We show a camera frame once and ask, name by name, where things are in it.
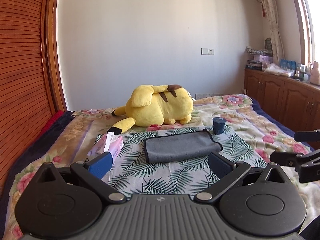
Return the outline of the floral bed blanket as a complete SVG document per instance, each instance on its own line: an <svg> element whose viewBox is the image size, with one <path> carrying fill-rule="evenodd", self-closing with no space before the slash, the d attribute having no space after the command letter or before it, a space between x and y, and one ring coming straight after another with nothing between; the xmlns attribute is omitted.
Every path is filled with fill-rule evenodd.
<svg viewBox="0 0 320 240"><path fill-rule="evenodd" d="M43 163L68 167L108 150L107 130L118 121L111 112L109 108L66 112L19 157L1 199L1 239L22 237L14 209ZM133 127L122 134L122 146L103 180L128 197L134 193L194 196L218 180L221 165L209 168L211 151L234 163L265 167L275 151L313 151L293 135L244 94L197 100L188 124Z"/></svg>

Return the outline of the yellow Pikachu plush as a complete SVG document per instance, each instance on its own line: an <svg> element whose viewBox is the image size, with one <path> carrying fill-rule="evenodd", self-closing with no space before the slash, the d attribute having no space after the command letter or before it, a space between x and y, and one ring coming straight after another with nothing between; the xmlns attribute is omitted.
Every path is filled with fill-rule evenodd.
<svg viewBox="0 0 320 240"><path fill-rule="evenodd" d="M125 106L116 108L113 116L126 116L108 129L115 135L133 126L185 125L191 121L194 100L180 85L140 85L134 89Z"/></svg>

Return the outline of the red blanket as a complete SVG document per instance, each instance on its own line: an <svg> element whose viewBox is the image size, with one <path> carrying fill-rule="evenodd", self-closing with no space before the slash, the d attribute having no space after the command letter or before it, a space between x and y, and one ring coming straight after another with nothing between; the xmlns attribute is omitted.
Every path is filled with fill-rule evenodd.
<svg viewBox="0 0 320 240"><path fill-rule="evenodd" d="M50 129L52 127L52 125L61 117L63 116L64 112L59 110L57 111L45 124L45 126L43 127L43 129L41 129L39 135L37 136L36 140L39 139L42 135L44 135L44 133L46 133L48 131L48 129Z"/></svg>

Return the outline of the patterned curtain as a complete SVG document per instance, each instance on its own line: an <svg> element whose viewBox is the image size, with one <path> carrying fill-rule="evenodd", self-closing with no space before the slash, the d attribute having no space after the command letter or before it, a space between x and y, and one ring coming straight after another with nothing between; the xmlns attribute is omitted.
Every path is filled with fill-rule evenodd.
<svg viewBox="0 0 320 240"><path fill-rule="evenodd" d="M280 66L280 60L284 59L284 49L279 31L277 3L276 0L261 0L261 2L269 23L273 61Z"/></svg>

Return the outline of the wooden door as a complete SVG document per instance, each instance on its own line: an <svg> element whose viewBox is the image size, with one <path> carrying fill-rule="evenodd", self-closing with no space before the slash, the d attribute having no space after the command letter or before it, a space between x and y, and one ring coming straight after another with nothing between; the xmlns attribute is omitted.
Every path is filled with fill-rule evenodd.
<svg viewBox="0 0 320 240"><path fill-rule="evenodd" d="M59 69L59 59L57 50L56 35L56 6L57 0L48 0L46 16L46 46L50 77L50 86L52 89L53 103L56 111L67 111L65 97L63 94L62 81Z"/></svg>

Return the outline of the pink tissue box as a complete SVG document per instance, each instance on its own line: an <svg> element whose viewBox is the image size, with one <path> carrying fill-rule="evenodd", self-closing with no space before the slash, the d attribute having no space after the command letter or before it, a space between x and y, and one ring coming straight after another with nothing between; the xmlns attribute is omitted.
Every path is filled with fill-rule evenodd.
<svg viewBox="0 0 320 240"><path fill-rule="evenodd" d="M124 142L121 135L115 135L113 132L108 132L107 134L103 134L93 145L87 154L87 158L91 161L99 155L109 152L112 156L112 163L114 164L123 146Z"/></svg>

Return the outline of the grey towel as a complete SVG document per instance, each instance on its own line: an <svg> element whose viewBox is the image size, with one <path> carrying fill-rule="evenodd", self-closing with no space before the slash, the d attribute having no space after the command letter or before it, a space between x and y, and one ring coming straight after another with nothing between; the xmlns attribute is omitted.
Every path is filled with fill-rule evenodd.
<svg viewBox="0 0 320 240"><path fill-rule="evenodd" d="M223 146L205 129L197 132L147 138L143 142L148 163L169 163L219 153Z"/></svg>

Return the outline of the wooden louvered wardrobe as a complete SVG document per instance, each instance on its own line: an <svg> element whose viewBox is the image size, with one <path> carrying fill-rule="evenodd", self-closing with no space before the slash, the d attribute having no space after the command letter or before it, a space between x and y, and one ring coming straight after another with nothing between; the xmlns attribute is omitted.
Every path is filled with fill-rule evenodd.
<svg viewBox="0 0 320 240"><path fill-rule="evenodd" d="M1 0L1 188L54 114L44 57L47 0Z"/></svg>

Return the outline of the dark blue cup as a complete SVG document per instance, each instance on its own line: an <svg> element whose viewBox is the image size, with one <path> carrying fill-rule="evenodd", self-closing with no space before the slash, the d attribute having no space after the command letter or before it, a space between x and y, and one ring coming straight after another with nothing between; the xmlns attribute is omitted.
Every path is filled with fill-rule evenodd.
<svg viewBox="0 0 320 240"><path fill-rule="evenodd" d="M220 135L223 133L225 128L226 120L222 117L213 118L213 133Z"/></svg>

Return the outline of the dark blue bed sheet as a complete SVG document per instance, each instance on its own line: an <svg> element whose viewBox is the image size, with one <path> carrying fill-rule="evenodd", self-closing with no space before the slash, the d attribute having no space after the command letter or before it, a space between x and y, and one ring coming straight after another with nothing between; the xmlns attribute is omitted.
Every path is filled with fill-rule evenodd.
<svg viewBox="0 0 320 240"><path fill-rule="evenodd" d="M261 157L269 159L274 151L308 154L313 150L306 142L296 141L293 131L263 111L256 100L238 112L253 126L245 139Z"/></svg>

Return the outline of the wooden cabinet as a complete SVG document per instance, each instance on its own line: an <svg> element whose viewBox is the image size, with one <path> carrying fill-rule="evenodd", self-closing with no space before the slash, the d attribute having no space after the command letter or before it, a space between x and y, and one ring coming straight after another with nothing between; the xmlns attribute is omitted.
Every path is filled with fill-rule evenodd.
<svg viewBox="0 0 320 240"><path fill-rule="evenodd" d="M259 70L245 69L244 92L293 132L319 129L319 87Z"/></svg>

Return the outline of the clutter on cabinet top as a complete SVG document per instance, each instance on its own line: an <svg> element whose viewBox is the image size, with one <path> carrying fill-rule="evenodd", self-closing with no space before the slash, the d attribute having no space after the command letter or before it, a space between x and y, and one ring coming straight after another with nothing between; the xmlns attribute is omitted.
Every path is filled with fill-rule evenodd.
<svg viewBox="0 0 320 240"><path fill-rule="evenodd" d="M265 40L264 49L256 50L252 47L246 47L246 52L250 56L246 63L247 69L263 71L277 76L290 77L319 86L318 62L313 61L313 63L303 65L296 61L280 59L278 63L275 63L270 37Z"/></svg>

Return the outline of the wall socket panel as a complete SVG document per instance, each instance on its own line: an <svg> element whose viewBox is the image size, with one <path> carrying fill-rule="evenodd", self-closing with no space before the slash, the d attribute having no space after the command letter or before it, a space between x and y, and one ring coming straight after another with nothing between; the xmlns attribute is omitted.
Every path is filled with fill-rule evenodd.
<svg viewBox="0 0 320 240"><path fill-rule="evenodd" d="M202 55L214 55L214 50L210 48L202 48L201 49Z"/></svg>

